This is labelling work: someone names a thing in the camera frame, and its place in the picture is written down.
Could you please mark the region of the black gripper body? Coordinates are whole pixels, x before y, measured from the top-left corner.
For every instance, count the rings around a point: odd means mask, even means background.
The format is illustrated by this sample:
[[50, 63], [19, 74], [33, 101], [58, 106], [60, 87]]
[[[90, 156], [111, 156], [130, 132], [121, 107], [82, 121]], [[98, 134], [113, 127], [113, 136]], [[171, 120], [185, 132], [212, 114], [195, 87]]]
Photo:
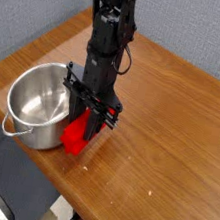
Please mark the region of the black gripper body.
[[86, 107], [105, 115], [110, 122], [108, 126], [116, 126], [118, 115], [122, 112], [122, 104], [115, 91], [116, 77], [124, 75], [130, 68], [121, 71], [123, 54], [127, 53], [132, 60], [128, 42], [132, 40], [132, 32], [118, 32], [119, 20], [97, 15], [93, 21], [93, 33], [87, 44], [85, 66], [75, 63], [67, 67], [64, 84], [71, 91], [77, 89], [87, 94]]

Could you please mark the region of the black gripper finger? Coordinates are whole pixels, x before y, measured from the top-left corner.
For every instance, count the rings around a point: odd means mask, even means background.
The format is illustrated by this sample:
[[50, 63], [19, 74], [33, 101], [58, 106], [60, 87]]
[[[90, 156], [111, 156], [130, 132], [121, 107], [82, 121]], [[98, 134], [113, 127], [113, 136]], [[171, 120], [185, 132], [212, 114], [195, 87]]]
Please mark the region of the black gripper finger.
[[90, 116], [87, 119], [85, 133], [83, 138], [86, 141], [90, 141], [98, 132], [101, 131], [104, 120], [100, 112], [92, 110]]
[[81, 116], [86, 111], [87, 94], [84, 91], [78, 91], [77, 89], [71, 89], [69, 97], [69, 122], [73, 122], [75, 119]]

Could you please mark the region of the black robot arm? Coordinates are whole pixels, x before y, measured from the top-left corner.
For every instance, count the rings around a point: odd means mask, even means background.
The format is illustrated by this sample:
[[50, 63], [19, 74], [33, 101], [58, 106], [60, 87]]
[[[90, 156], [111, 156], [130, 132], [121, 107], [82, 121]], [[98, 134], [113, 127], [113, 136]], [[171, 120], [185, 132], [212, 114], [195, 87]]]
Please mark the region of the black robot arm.
[[116, 126], [123, 105], [114, 84], [123, 75], [123, 56], [130, 53], [129, 43], [137, 30], [136, 0], [93, 0], [93, 33], [87, 44], [84, 66], [67, 64], [65, 86], [70, 90], [69, 121], [75, 122], [84, 111], [90, 116], [82, 137], [89, 141], [103, 125]]

